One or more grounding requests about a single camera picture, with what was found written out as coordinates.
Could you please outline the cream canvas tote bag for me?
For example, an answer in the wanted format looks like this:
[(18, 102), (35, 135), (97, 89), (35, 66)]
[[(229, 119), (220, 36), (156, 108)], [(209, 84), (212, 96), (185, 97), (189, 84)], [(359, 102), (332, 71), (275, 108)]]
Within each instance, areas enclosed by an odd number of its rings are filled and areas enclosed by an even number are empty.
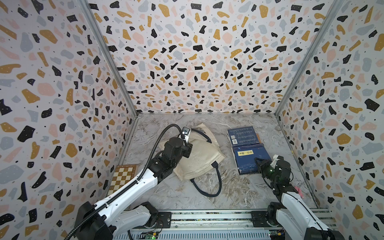
[[(219, 170), (226, 156), (221, 152), (219, 143), (212, 131), (203, 123), (191, 128), (189, 143), (193, 145), (190, 156), (181, 158), (174, 169), (174, 173), (181, 181), (190, 181), (196, 190), (205, 197), (217, 197), (222, 191), (222, 177)], [(217, 173), (219, 188), (214, 194), (201, 190), (195, 182), (195, 178), (203, 176), (210, 170)]]

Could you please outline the navy book with barcode back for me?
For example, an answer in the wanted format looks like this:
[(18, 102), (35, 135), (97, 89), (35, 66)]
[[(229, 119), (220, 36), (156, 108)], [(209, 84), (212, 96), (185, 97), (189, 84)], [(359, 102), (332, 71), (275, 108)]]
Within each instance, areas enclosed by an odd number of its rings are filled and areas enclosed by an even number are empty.
[(227, 134), (233, 147), (250, 146), (261, 143), (259, 135), (252, 126), (228, 129)]

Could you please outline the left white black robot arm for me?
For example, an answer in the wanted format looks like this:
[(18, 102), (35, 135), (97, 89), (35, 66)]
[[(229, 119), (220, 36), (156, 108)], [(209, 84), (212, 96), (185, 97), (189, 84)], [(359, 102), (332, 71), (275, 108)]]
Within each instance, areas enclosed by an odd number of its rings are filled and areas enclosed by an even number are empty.
[(166, 179), (185, 157), (192, 152), (193, 145), (180, 138), (170, 138), (164, 150), (150, 159), (148, 166), (113, 194), (95, 204), (86, 202), (79, 210), (74, 229), (66, 236), (78, 240), (112, 240), (133, 228), (156, 222), (158, 210), (145, 202), (133, 210), (127, 208), (141, 195)]

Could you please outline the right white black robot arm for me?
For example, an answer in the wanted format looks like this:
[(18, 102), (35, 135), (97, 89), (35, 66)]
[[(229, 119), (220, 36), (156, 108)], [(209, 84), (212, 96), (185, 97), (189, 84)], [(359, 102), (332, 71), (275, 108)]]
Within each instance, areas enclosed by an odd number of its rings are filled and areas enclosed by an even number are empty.
[(272, 160), (255, 158), (264, 181), (278, 199), (270, 203), (267, 221), (280, 225), (286, 232), (287, 240), (343, 240), (339, 231), (334, 231), (322, 222), (305, 204), (299, 192), (291, 184), (291, 164), (282, 156)]

